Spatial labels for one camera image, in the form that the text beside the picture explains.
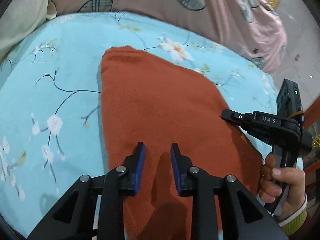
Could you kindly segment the person's right hand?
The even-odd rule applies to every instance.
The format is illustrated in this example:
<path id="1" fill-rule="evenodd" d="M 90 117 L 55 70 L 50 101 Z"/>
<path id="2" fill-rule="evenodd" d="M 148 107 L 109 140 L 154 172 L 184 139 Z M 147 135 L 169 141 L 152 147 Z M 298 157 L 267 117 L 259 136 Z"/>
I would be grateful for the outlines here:
<path id="1" fill-rule="evenodd" d="M 290 185 L 287 199 L 283 205 L 279 220 L 283 221 L 298 211 L 305 202 L 305 173 L 298 167 L 276 168 L 276 159 L 271 152 L 261 168 L 259 197 L 265 203 L 273 203 L 281 195 L 282 189 L 273 181 Z"/>

